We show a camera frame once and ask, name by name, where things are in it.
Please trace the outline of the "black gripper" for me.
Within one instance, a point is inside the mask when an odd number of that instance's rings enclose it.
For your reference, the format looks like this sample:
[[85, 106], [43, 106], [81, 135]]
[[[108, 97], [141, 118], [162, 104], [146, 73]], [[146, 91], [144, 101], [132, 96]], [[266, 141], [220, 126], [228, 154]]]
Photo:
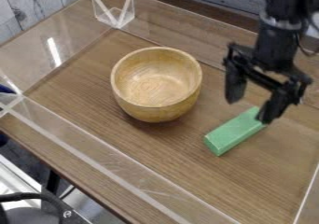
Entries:
[[270, 124], [290, 104], [300, 103], [312, 83], [293, 63], [300, 37], [300, 31], [261, 29], [252, 48], [234, 42], [228, 44], [222, 59], [225, 100], [233, 104], [242, 98], [248, 81], [269, 91], [270, 98], [256, 115], [262, 124]]

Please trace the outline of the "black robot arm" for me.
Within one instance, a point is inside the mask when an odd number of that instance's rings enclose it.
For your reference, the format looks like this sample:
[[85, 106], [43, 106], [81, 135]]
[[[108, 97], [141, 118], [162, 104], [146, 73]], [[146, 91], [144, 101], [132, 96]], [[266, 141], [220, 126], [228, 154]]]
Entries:
[[319, 0], [265, 0], [258, 13], [258, 32], [253, 46], [228, 45], [222, 59], [228, 103], [237, 102], [250, 81], [270, 92], [256, 113], [264, 124], [282, 115], [289, 105], [298, 105], [312, 78], [293, 64], [294, 54], [304, 50], [300, 38], [313, 25], [312, 14]]

